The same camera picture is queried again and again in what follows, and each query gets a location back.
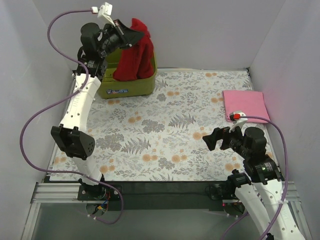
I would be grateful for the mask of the red t shirt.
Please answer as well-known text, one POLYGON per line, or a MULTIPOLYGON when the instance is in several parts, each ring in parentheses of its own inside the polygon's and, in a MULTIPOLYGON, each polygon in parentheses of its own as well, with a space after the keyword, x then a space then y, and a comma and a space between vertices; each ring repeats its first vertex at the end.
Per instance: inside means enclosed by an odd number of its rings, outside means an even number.
POLYGON ((154 45, 148 27, 139 19, 131 19, 132 30, 142 32, 143 37, 131 48, 121 51, 121 57, 113 78, 120 82, 147 79, 154 74, 151 63, 154 57, 154 45))

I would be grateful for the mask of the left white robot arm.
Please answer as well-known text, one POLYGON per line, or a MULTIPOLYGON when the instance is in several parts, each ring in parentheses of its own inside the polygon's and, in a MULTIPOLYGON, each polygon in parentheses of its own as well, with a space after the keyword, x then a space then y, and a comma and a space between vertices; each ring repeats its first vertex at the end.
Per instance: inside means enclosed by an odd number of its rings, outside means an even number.
POLYGON ((74 96, 59 126, 52 127, 50 133, 59 149, 71 158, 83 174, 79 182, 84 191, 95 200, 101 200, 107 191, 99 183, 102 173, 92 158, 95 139, 87 133, 89 112, 108 66, 106 57, 117 49, 133 47, 145 34, 126 27, 118 19, 105 24, 104 28, 93 22, 87 23, 80 32, 82 46, 77 54, 79 63, 74 72, 74 96))

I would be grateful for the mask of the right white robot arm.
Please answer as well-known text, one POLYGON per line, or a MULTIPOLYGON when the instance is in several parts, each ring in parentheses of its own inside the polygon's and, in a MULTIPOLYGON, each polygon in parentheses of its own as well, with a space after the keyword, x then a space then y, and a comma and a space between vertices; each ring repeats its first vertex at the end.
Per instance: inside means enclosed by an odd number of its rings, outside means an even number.
POLYGON ((244 172, 237 169, 226 180, 226 192, 239 199, 264 240, 303 240, 285 196, 282 177, 273 159, 266 153, 263 130, 248 127, 215 128, 202 138, 213 151, 217 141, 221 150, 231 149, 243 158, 244 172))

